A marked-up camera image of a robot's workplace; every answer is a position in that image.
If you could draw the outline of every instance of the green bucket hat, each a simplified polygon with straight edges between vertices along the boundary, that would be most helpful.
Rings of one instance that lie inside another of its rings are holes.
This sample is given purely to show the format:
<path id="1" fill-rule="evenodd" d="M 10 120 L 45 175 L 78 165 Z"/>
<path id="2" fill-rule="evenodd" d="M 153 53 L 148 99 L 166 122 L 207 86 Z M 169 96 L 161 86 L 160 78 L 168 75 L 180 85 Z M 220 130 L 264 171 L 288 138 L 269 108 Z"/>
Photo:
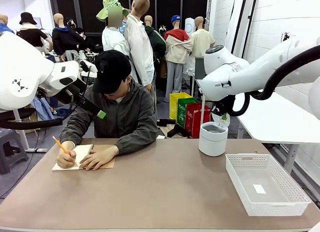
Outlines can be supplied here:
<path id="1" fill-rule="evenodd" d="M 123 8 L 118 0 L 103 0 L 103 9 L 100 10 L 100 12 L 96 15 L 96 18 L 102 22 L 105 22 L 106 18 L 108 17 L 108 8 L 114 6 L 121 7 L 122 14 L 124 16 L 129 14 L 129 11 L 126 8 Z"/>

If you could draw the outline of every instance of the pencil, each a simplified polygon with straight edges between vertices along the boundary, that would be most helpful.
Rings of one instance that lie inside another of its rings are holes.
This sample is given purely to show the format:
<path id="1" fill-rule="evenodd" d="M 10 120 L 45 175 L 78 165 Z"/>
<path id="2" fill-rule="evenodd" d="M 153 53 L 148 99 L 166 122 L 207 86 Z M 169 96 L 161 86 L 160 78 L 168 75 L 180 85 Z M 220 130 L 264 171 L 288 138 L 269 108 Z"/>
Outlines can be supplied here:
<path id="1" fill-rule="evenodd" d="M 54 136 L 52 136 L 52 138 L 55 140 L 55 142 L 58 144 L 58 146 L 59 146 L 67 155 L 70 156 L 70 154 L 68 153 L 68 151 L 62 146 L 62 144 L 59 142 L 59 140 L 57 140 L 56 137 L 54 137 Z"/>

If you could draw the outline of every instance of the red bag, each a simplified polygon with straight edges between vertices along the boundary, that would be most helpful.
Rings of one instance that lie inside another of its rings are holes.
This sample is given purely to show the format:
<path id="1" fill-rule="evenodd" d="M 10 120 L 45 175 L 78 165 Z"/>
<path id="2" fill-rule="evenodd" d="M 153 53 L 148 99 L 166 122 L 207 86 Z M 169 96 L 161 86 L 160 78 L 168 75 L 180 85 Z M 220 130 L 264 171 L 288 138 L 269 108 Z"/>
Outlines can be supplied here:
<path id="1" fill-rule="evenodd" d="M 201 123 L 201 103 L 186 105 L 184 129 L 189 132 L 191 138 L 199 138 Z M 204 106 L 203 123 L 210 121 L 210 107 Z"/>

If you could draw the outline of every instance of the dark green jacket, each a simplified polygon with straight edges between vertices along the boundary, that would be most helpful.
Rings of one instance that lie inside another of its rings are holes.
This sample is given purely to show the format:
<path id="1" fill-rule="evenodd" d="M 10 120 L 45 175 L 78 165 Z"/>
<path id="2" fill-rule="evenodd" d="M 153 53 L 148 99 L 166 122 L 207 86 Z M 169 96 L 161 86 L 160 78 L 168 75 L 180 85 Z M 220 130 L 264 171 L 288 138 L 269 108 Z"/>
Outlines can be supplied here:
<path id="1" fill-rule="evenodd" d="M 166 54 L 166 41 L 162 36 L 151 26 L 144 26 L 145 32 L 149 37 L 152 50 L 155 57 L 160 60 Z"/>
<path id="2" fill-rule="evenodd" d="M 61 132 L 61 143 L 72 141 L 78 145 L 92 121 L 96 138 L 119 138 L 115 145 L 120 154 L 141 150 L 156 140 L 158 129 L 154 103 L 143 86 L 132 82 L 130 91 L 119 104 L 93 92 L 92 86 L 85 92 L 85 97 L 100 107 L 106 116 L 100 119 L 78 107 Z"/>

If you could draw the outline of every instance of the gray stool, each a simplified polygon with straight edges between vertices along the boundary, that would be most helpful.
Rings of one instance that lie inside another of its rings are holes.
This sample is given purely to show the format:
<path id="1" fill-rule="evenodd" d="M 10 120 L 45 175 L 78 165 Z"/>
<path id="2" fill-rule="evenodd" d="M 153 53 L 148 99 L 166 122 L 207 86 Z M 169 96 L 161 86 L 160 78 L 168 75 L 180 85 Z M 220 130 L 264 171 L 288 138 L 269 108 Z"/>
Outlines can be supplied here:
<path id="1" fill-rule="evenodd" d="M 6 158 L 4 144 L 10 140 L 16 142 L 20 152 L 10 158 Z M 20 141 L 19 135 L 12 129 L 0 128 L 0 174 L 4 175 L 10 173 L 10 165 L 21 159 L 27 161 L 29 157 Z"/>

